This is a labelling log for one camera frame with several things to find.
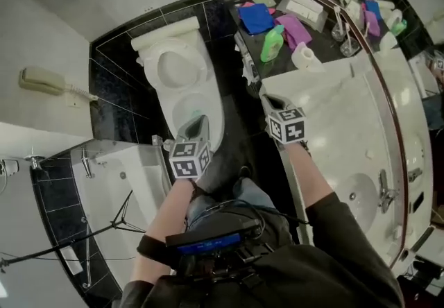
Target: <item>black sleeve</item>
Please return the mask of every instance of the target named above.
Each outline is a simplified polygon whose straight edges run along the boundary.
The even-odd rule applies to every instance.
[[[341,263],[365,285],[402,306],[402,294],[390,269],[368,242],[350,208],[333,193],[308,207],[314,245]]]
[[[145,281],[132,281],[123,289],[120,308],[140,308],[153,289],[153,284]]]

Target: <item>bathtub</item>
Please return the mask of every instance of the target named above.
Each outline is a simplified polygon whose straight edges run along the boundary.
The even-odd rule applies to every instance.
[[[80,148],[71,151],[71,161],[91,231],[108,226],[131,191],[126,221],[145,230],[171,188],[160,148],[93,140],[85,145],[85,150],[92,178],[86,176]],[[142,235],[111,229],[94,238],[105,259],[126,259],[136,255]],[[123,288],[130,279],[134,260],[107,261],[107,264]]]

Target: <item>black tripod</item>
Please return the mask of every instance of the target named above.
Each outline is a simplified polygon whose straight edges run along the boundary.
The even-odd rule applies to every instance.
[[[145,233],[145,230],[142,230],[142,229],[138,228],[137,226],[125,221],[126,210],[128,209],[128,204],[130,202],[130,197],[132,194],[133,194],[133,191],[131,190],[131,192],[126,197],[125,201],[123,202],[123,205],[120,207],[119,211],[117,212],[116,216],[111,221],[111,224],[109,224],[109,226],[104,227],[103,229],[97,230],[96,232],[89,233],[89,234],[85,235],[84,237],[69,240],[67,243],[58,244],[57,246],[54,246],[50,249],[46,249],[43,251],[39,251],[37,253],[33,253],[33,254],[29,254],[29,255],[25,255],[25,256],[21,256],[21,257],[15,257],[13,259],[7,259],[7,260],[2,258],[2,259],[0,259],[0,272],[5,273],[3,268],[7,267],[11,264],[16,264],[17,262],[22,262],[22,261],[26,261],[29,259],[34,259],[36,257],[42,256],[45,254],[57,252],[60,249],[67,248],[68,246],[71,246],[71,245],[78,243],[80,241],[84,241],[90,237],[95,237],[97,234],[106,232],[109,229],[119,229],[119,230],[126,230],[128,232]]]

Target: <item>toilet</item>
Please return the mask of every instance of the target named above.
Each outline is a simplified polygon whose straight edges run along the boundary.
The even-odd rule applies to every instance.
[[[141,35],[131,45],[139,53],[137,62],[157,92],[173,136],[176,138],[190,119],[205,114],[210,123],[210,146],[216,151],[225,125],[222,100],[197,18]]]

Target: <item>person's left arm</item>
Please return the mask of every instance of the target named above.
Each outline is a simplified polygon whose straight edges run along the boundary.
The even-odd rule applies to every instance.
[[[165,242],[165,237],[180,234],[184,228],[193,189],[190,181],[176,180],[145,235]],[[168,275],[170,270],[167,265],[137,254],[130,281],[155,284],[159,277]]]

